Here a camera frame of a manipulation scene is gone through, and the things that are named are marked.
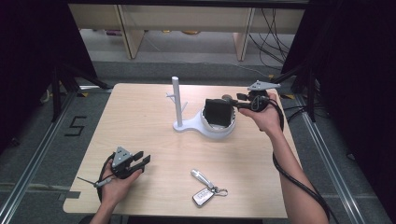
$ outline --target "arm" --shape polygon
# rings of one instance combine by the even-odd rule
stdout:
[[[274,94],[269,93],[269,96],[271,99],[276,100]],[[251,117],[260,130],[269,136],[279,165],[288,174],[315,191],[294,157],[285,135],[282,133],[276,109],[272,105],[268,105],[259,113],[243,108],[239,109],[239,112]],[[306,192],[295,186],[283,175],[280,176],[280,184],[286,212],[291,223],[329,223],[320,204]]]
[[[111,162],[113,162],[113,160],[107,163],[103,177],[112,174],[110,169]],[[108,184],[103,185],[102,203],[91,220],[91,224],[107,224],[117,204],[125,198],[129,188],[141,174],[142,170],[138,170],[126,179],[114,178]]]

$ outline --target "metal rail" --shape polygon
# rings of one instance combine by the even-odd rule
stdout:
[[[304,99],[301,95],[296,95],[297,105],[305,105]],[[332,180],[335,189],[340,196],[341,202],[343,203],[346,212],[352,223],[361,224],[366,223],[363,215],[361,214],[361,210],[356,203],[356,200],[352,196],[346,181],[342,177],[340,171],[338,170],[337,165],[335,164],[334,159],[332,158],[332,154],[330,150],[327,148],[326,143],[324,142],[320,131],[318,130],[318,126],[315,122],[311,121],[308,114],[306,112],[303,113],[304,122],[309,132],[311,133],[312,138],[314,139],[315,145],[318,148],[318,152],[320,157],[322,158],[324,165],[330,175],[330,179]]]
[[[75,92],[69,92],[67,94],[63,103],[64,109],[62,110],[58,118],[53,121],[47,129],[46,134],[44,135],[43,139],[40,142],[40,145],[35,151],[35,155],[33,155],[32,159],[30,159],[19,181],[17,182],[11,193],[8,195],[6,202],[2,205],[0,209],[0,221],[2,224],[9,223],[9,221],[12,219],[23,198],[23,195],[29,188],[29,184],[35,176],[35,173],[37,172],[40,163],[46,156],[55,134],[57,133],[59,127],[64,120],[64,115],[67,111],[67,108],[71,105],[76,96],[77,94]]]

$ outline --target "white vertical pole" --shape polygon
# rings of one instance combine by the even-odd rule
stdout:
[[[178,77],[172,77],[172,84],[174,87],[174,95],[175,95],[177,127],[181,127],[183,126],[183,121],[181,118],[180,90],[178,88]]]

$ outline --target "key fob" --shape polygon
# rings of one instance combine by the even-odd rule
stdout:
[[[192,196],[192,199],[195,201],[195,203],[199,206],[202,207],[204,206],[207,201],[209,201],[213,195],[215,195],[214,192],[212,192],[210,189],[201,189],[198,193],[194,194]]]

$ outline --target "gray floor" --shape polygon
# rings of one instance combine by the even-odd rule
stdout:
[[[246,86],[256,79],[266,81],[269,75],[279,74],[278,70],[265,67],[262,62],[269,66],[281,66],[268,56],[262,55],[261,58],[251,41],[245,60],[238,62],[232,34],[185,35],[178,31],[148,31],[137,57],[128,60],[121,37],[106,35],[104,31],[80,32],[99,78],[108,84],[170,83],[169,77],[179,76],[181,84],[184,81],[186,84]],[[261,43],[257,34],[253,37]],[[279,38],[285,45],[290,45],[293,35],[280,35]],[[276,50],[271,51],[280,57]],[[285,81],[279,93],[290,94],[291,82],[292,78]],[[66,214],[63,211],[64,195],[75,178],[109,94],[89,93],[87,97],[76,97],[73,100],[10,223],[78,223],[85,216]],[[282,99],[282,105],[287,108],[296,106],[297,102]],[[39,107],[18,136],[21,144],[9,147],[0,156],[0,202],[7,199],[34,156],[50,126],[51,109],[51,101]],[[289,116],[294,111],[288,110],[286,115]],[[346,157],[347,147],[331,118],[321,108],[317,108],[316,113],[318,129],[366,223],[391,223],[356,162]],[[67,133],[76,131],[69,128],[75,116],[86,117],[78,121],[78,125],[84,126],[84,131],[81,136],[67,137]],[[340,200],[303,116],[297,116],[289,126],[308,177],[322,193],[340,223],[354,223]],[[120,223],[121,218],[114,216],[112,221]],[[286,219],[265,219],[263,223],[289,222]]]

